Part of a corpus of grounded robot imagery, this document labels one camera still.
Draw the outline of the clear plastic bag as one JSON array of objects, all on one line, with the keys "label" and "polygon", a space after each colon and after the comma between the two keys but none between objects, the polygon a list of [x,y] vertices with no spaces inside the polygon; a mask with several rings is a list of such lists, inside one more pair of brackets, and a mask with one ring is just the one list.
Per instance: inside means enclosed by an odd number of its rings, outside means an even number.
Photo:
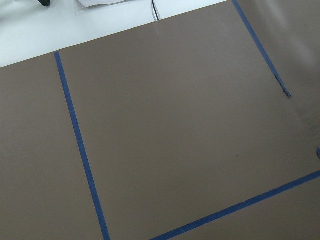
[{"label": "clear plastic bag", "polygon": [[126,0],[78,0],[85,8],[100,6],[100,5],[113,5],[125,2]]}]

